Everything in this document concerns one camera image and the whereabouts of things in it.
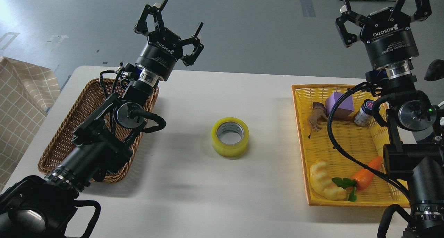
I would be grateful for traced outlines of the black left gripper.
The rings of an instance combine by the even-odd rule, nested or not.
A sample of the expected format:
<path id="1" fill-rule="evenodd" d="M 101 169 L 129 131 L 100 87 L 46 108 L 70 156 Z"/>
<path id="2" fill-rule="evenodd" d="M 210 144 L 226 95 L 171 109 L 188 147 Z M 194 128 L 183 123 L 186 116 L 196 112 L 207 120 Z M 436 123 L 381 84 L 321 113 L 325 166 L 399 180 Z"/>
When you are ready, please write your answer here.
<path id="1" fill-rule="evenodd" d="M 182 40 L 182 47 L 186 45 L 194 47 L 191 54 L 183 54 L 183 48 L 178 44 L 180 37 L 164 26 L 162 11 L 167 2 L 168 0 L 163 0 L 161 4 L 156 3 L 153 6 L 146 4 L 134 26 L 135 33 L 149 36 L 135 64 L 155 73 L 162 81 L 168 80 L 180 58 L 185 66 L 192 66 L 204 49 L 199 36 L 204 23 L 200 22 L 194 35 Z M 154 19 L 154 31 L 152 32 L 149 32 L 146 21 L 149 15 Z"/>

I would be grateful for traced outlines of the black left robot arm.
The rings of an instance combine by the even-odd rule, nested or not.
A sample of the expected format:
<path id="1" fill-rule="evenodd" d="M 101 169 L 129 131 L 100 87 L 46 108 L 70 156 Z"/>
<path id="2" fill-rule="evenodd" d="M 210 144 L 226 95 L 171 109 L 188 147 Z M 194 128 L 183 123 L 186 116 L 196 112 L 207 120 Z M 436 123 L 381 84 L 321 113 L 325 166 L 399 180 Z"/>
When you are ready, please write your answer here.
<path id="1" fill-rule="evenodd" d="M 74 131 L 73 151 L 44 178 L 30 175 L 1 194 L 2 238 L 64 238 L 80 207 L 93 207 L 82 234 L 89 238 L 101 213 L 94 200 L 78 200 L 90 180 L 102 181 L 130 161 L 131 145 L 141 133 L 165 128 L 166 122 L 144 110 L 159 81 L 168 80 L 177 61 L 191 66 L 202 52 L 199 23 L 195 34 L 182 39 L 164 25 L 162 11 L 168 0 L 146 5 L 134 32 L 147 43 L 135 64 L 120 64 L 114 71 L 111 92 Z"/>

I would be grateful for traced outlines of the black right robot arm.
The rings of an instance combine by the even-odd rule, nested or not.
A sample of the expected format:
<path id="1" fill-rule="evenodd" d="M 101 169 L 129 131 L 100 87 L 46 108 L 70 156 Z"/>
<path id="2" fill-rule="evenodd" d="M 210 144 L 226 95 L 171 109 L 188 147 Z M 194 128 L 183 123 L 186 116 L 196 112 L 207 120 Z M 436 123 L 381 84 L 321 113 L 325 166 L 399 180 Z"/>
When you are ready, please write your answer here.
<path id="1" fill-rule="evenodd" d="M 373 118 L 387 127 L 390 142 L 383 146 L 386 173 L 363 164 L 344 151 L 332 132 L 332 117 L 327 121 L 328 136 L 338 152 L 347 159 L 398 189 L 407 198 L 410 211 L 398 204 L 387 207 L 379 223 L 378 238 L 385 238 L 393 214 L 398 213 L 407 227 L 403 238 L 443 237 L 443 128 L 439 125 L 443 109 L 432 105 L 428 96 L 415 88 L 411 60 L 419 52 L 410 24 L 426 20 L 432 13 L 429 0 L 397 0 L 395 6 L 368 16 L 352 11 L 343 0 L 336 27 L 343 44 L 365 44 L 372 71 L 366 82 L 347 90 L 332 108 L 358 91 L 378 97 Z"/>

